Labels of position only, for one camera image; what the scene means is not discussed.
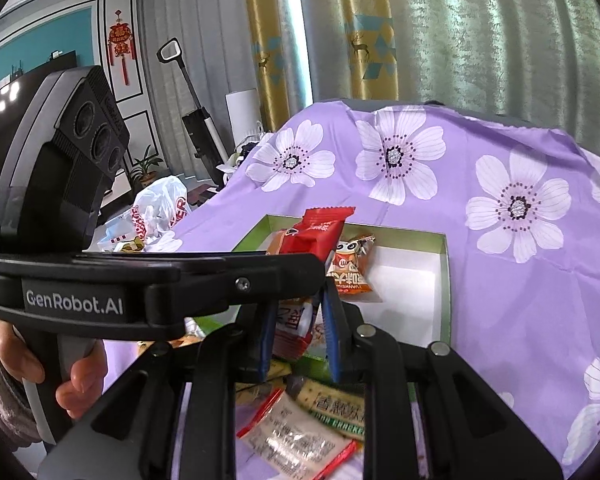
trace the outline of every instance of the open box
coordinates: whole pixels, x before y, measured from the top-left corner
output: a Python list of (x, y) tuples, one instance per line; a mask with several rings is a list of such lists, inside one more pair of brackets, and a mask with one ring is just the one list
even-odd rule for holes
[[(234, 251), (266, 250), (274, 232), (289, 229), (299, 220), (266, 215)], [(374, 291), (343, 299), (359, 306), (366, 322), (398, 341), (423, 347), (437, 340), (450, 344), (451, 289), (445, 235), (346, 223), (342, 239), (366, 234), (376, 236), (366, 271)], [(233, 306), (222, 314), (196, 320), (206, 333), (232, 322), (237, 310)]]

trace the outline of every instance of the television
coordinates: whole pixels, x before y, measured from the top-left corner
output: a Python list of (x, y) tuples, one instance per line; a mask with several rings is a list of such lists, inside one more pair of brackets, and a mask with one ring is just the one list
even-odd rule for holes
[(42, 82), (53, 72), (75, 67), (75, 51), (68, 52), (30, 70), (0, 89), (0, 172), (20, 121)]

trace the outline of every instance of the red chinese knot ornament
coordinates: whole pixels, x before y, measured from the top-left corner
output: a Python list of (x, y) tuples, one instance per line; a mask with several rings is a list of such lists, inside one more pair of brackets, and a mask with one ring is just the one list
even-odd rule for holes
[(122, 61), (122, 75), (125, 78), (125, 85), (129, 86), (129, 74), (126, 70), (126, 57), (131, 56), (131, 59), (136, 59), (136, 42), (134, 41), (134, 35), (131, 32), (131, 27), (128, 23), (124, 23), (120, 18), (122, 14), (121, 10), (116, 11), (116, 23), (109, 27), (109, 41), (107, 42), (107, 57), (109, 58), (109, 65), (115, 65), (115, 59), (121, 58)]

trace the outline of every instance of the teal wall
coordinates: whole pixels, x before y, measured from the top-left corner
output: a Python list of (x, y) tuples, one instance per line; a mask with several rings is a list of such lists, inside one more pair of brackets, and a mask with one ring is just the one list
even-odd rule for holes
[(91, 9), (81, 9), (42, 23), (0, 46), (0, 79), (18, 67), (25, 72), (46, 63), (55, 50), (75, 50), (78, 66), (93, 65)]

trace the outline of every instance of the screw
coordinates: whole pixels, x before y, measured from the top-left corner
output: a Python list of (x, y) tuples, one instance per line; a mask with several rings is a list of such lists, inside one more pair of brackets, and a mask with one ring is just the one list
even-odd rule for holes
[(247, 292), (251, 288), (251, 282), (246, 278), (238, 278), (235, 280), (235, 288), (240, 292)]
[(444, 357), (445, 355), (449, 355), (451, 348), (449, 348), (448, 344), (443, 343), (442, 341), (436, 341), (433, 343), (433, 345), (431, 345), (431, 351), (433, 352), (433, 355)]
[(162, 357), (163, 355), (166, 355), (167, 352), (169, 351), (170, 345), (168, 343), (165, 342), (157, 342), (154, 343), (153, 346), (151, 347), (151, 355), (154, 357)]
[(376, 335), (376, 327), (373, 325), (364, 324), (360, 325), (356, 329), (356, 332), (358, 332), (360, 337), (373, 337)]

